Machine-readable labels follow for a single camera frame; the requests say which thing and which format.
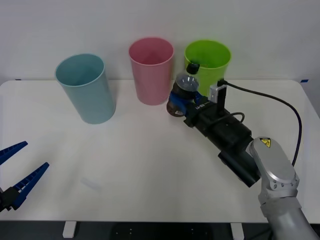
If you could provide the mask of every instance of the bottle cap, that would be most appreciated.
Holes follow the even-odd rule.
[[[188,74],[194,75],[197,74],[199,71],[200,64],[195,64],[195,63],[189,63],[188,66],[186,67],[186,72]]]

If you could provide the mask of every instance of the bottle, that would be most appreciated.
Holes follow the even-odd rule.
[[[172,87],[172,93],[175,93],[179,98],[185,100],[193,100],[198,91],[199,83],[196,78],[196,74],[199,71],[199,64],[189,63],[186,70],[180,72],[176,78]],[[166,104],[167,112],[174,117],[183,117],[184,113],[178,106],[174,105],[170,98]]]

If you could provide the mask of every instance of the yellow warning label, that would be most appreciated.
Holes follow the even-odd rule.
[[[270,138],[260,138],[261,142],[263,142],[268,148],[270,148],[271,145],[271,139]]]

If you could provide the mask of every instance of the blue cup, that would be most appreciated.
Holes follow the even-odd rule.
[[[100,57],[87,53],[71,56],[58,65],[55,78],[86,123],[104,123],[115,113],[116,105]]]

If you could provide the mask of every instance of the green cup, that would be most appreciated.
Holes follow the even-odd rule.
[[[194,41],[184,50],[185,67],[189,63],[200,64],[197,74],[198,91],[204,96],[208,96],[210,85],[224,77],[230,60],[230,50],[222,43],[213,40]]]

